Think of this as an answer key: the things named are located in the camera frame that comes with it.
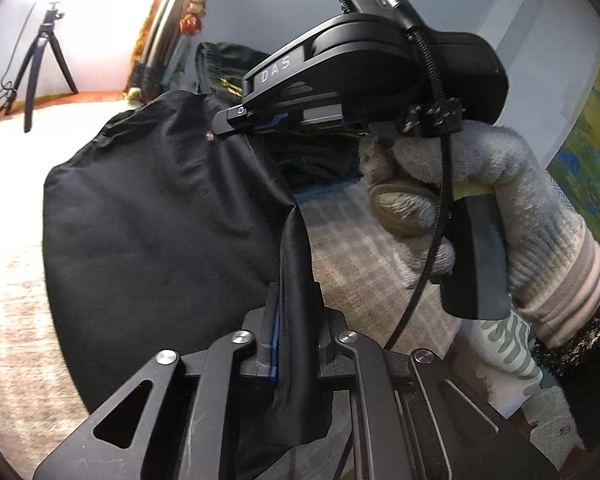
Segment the grey gloved right hand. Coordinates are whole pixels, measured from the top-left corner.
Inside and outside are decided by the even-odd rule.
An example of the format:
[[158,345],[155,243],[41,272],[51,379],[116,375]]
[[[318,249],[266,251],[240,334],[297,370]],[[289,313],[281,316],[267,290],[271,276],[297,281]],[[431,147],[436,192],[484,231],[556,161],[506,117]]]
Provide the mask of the grey gloved right hand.
[[[600,306],[600,244],[515,130],[464,122],[451,136],[452,180],[492,188],[504,224],[508,288],[539,340],[557,348]],[[396,246],[406,287],[416,284],[436,222],[441,148],[436,139],[378,136],[358,146],[370,206]]]

